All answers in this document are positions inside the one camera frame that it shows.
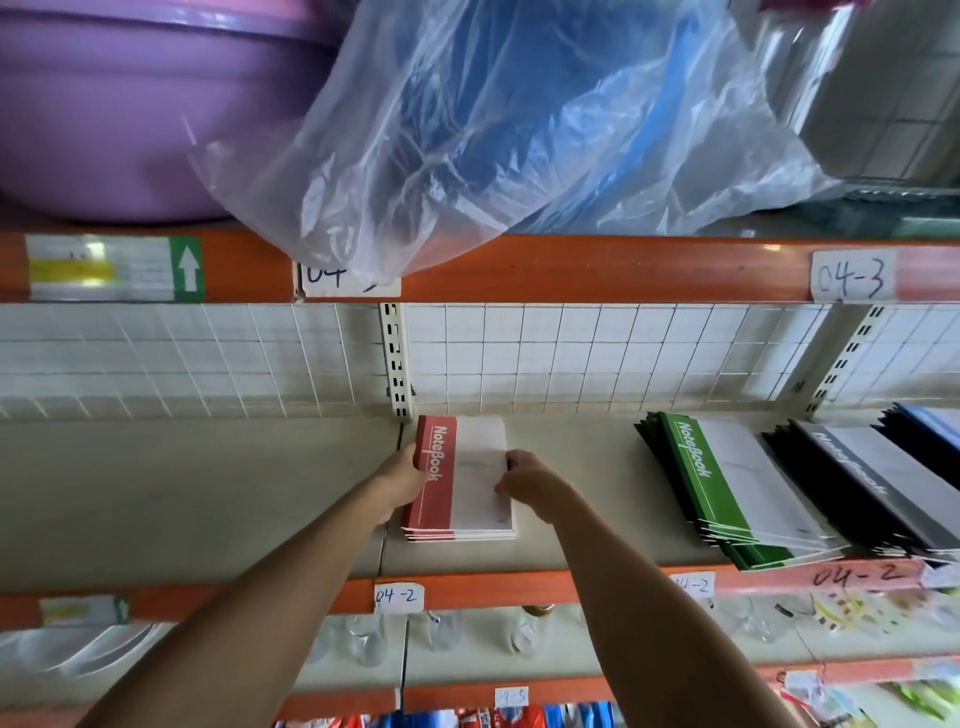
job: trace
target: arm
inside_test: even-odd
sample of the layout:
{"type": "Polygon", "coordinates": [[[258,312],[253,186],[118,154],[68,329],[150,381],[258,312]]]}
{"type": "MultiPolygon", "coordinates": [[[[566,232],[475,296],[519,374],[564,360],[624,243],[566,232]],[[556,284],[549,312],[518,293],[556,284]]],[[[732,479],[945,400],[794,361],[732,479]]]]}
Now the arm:
{"type": "Polygon", "coordinates": [[[293,688],[350,566],[423,487],[413,446],[175,627],[79,728],[263,728],[293,688]]]}
{"type": "Polygon", "coordinates": [[[773,691],[712,619],[617,536],[536,455],[507,453],[497,492],[553,524],[600,667],[628,725],[793,725],[773,691]]]}

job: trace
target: yellow sticker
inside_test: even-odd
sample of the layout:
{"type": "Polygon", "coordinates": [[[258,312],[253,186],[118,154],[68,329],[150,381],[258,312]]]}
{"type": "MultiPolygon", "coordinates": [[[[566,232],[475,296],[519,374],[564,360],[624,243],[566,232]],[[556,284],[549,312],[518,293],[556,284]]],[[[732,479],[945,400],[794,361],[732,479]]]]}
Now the yellow sticker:
{"type": "Polygon", "coordinates": [[[72,258],[30,261],[30,283],[75,283],[92,286],[113,283],[116,280],[116,270],[108,260],[72,258]]]}

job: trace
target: plastic bag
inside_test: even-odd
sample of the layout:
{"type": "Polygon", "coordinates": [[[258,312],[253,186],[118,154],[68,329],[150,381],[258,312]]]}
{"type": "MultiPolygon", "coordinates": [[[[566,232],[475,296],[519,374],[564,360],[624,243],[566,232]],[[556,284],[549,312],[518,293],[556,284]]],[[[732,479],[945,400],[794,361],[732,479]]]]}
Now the plastic bag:
{"type": "Polygon", "coordinates": [[[194,158],[293,259],[365,283],[518,231],[684,234],[829,184],[726,0],[362,0],[301,122],[194,158]]]}

